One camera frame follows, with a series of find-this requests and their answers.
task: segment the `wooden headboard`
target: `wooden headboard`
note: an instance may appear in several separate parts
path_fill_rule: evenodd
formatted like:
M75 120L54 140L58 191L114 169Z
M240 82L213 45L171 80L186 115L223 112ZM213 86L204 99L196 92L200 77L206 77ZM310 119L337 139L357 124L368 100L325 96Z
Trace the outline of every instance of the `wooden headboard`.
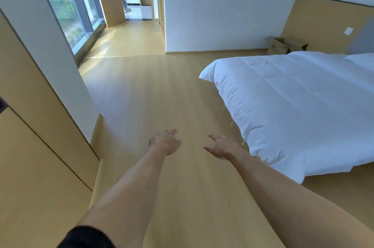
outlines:
M295 36L306 40L309 43L308 51L330 54L374 52L374 39L368 38L373 18L374 7L370 6L337 0L296 0L281 37ZM353 28L348 36L344 34L347 27ZM363 40L371 40L371 51L360 51Z

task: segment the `fingers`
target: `fingers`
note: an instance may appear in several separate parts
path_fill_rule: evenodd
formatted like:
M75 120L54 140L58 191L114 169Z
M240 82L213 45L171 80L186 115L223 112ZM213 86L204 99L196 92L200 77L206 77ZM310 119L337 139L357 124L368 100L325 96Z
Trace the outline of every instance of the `fingers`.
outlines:
M218 135L215 134L209 134L208 137L210 137L213 141L216 141L218 139Z
M208 147L208 146L204 146L204 150L206 150L206 151L208 151L208 152L212 153L212 152L213 152L213 150L214 150L214 147Z
M175 135L176 133L178 133L178 130L177 129L173 129L173 130L170 130L170 131L166 131L168 134L170 135Z

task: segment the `hand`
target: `hand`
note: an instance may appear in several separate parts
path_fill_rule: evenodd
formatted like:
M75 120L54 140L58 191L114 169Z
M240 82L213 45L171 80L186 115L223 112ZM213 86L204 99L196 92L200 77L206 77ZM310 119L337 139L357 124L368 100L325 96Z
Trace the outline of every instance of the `hand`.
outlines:
M215 141L215 145L214 147L204 146L204 150L210 152L216 158L227 160L229 155L243 151L243 148L230 137L214 134L210 134L208 137Z
M150 147L163 147L165 148L166 155L171 155L175 153L182 141L174 137L178 130L173 129L171 131L164 131L162 133L156 134L153 138L149 139L148 148Z

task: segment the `white duvet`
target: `white duvet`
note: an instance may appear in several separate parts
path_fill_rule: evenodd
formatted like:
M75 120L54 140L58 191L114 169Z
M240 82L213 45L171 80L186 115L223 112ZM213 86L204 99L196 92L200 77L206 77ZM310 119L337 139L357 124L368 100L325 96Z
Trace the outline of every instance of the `white duvet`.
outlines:
M374 161L374 54L218 59L214 82L251 154L302 183Z

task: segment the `light switch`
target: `light switch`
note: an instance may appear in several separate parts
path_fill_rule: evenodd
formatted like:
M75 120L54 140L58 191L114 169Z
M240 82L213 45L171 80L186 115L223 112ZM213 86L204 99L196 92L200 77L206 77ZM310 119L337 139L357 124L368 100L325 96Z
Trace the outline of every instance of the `light switch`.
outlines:
M350 34L352 33L352 31L353 31L353 28L352 28L352 27L348 27L348 28L346 29L346 31L344 32L344 34L345 34L345 35L350 35Z

